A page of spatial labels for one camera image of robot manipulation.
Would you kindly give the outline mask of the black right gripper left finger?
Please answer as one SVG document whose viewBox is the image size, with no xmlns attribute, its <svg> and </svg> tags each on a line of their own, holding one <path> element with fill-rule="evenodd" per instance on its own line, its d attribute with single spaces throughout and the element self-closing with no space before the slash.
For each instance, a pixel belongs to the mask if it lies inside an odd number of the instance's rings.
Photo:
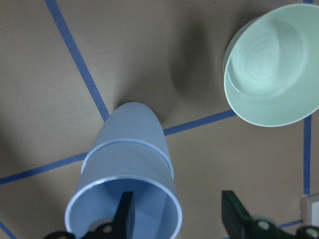
<svg viewBox="0 0 319 239">
<path fill-rule="evenodd" d="M 88 227 L 84 234 L 55 231 L 48 239 L 131 239 L 133 237 L 133 192 L 123 192 L 111 219 L 100 219 Z"/>
</svg>

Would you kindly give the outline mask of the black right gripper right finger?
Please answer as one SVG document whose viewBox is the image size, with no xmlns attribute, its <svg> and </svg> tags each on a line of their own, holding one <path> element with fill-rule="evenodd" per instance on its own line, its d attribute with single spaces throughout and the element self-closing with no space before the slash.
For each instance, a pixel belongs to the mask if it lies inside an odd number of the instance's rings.
<svg viewBox="0 0 319 239">
<path fill-rule="evenodd" d="M 249 214 L 234 191 L 221 193 L 221 218 L 231 239 L 317 239 L 319 228 L 303 226 L 290 234 L 279 228 L 267 218 Z"/>
</svg>

